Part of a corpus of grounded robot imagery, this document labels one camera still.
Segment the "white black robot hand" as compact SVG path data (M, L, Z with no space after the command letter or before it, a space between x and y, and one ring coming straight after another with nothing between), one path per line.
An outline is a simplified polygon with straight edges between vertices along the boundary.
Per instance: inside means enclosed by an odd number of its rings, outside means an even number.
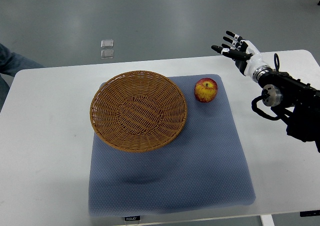
M258 83L262 74L272 70L263 60L261 52L251 41L228 30L226 35L223 40L228 44L212 45L211 49L222 56L232 59L242 75L250 77L254 82Z

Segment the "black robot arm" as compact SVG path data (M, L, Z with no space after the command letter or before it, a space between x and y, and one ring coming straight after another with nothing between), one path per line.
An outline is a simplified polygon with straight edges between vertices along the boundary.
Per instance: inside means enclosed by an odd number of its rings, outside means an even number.
M252 110L261 117L286 124L286 133L302 142L315 142L320 148L320 91L280 72L280 60L274 54L274 66L262 69L257 82L261 95L251 102Z

